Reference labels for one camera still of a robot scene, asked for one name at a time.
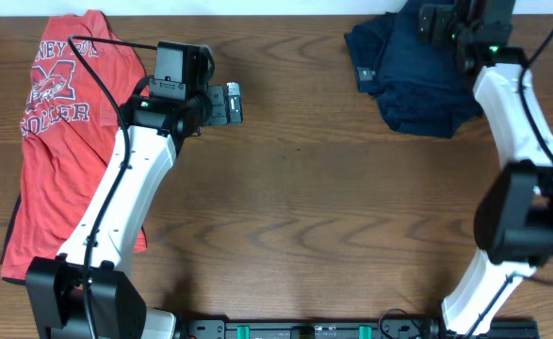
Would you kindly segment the navy blue shorts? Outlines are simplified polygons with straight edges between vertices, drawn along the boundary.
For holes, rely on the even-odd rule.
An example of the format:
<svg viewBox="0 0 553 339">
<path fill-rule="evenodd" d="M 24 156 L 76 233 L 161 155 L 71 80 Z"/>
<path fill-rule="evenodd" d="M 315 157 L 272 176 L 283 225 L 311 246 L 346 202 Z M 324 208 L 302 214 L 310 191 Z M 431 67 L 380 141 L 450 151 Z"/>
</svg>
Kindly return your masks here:
<svg viewBox="0 0 553 339">
<path fill-rule="evenodd" d="M 468 33 L 471 2 L 407 1 L 396 14 L 390 41 L 396 47 L 432 47 L 437 50 L 473 51 Z"/>
</svg>

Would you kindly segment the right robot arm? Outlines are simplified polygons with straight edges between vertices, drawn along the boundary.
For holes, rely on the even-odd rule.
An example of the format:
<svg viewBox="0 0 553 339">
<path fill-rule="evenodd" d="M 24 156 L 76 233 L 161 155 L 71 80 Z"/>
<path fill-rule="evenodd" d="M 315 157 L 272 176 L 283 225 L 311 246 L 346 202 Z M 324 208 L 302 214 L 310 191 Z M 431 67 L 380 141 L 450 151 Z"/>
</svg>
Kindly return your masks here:
<svg viewBox="0 0 553 339">
<path fill-rule="evenodd" d="M 475 254 L 443 298 L 428 338 L 536 338 L 531 321 L 495 318 L 523 282 L 553 257 L 553 134 L 531 83 L 535 56 L 512 46 L 512 1 L 425 4 L 419 38 L 454 49 L 457 69 L 493 134 L 501 172 L 474 217 Z"/>
</svg>

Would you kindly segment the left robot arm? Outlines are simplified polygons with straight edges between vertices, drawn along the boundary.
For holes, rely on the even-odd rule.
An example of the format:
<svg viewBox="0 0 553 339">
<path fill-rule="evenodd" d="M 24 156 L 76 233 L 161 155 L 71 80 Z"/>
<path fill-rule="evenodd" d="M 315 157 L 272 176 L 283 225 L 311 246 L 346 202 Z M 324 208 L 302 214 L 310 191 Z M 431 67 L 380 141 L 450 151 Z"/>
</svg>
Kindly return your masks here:
<svg viewBox="0 0 553 339">
<path fill-rule="evenodd" d="M 148 306 L 130 280 L 144 219 L 186 138 L 242 122 L 240 87 L 213 85 L 209 46 L 161 41 L 155 73 L 122 105 L 105 174 L 53 259 L 36 257 L 25 287 L 41 338 L 174 338 L 177 318 Z"/>
</svg>

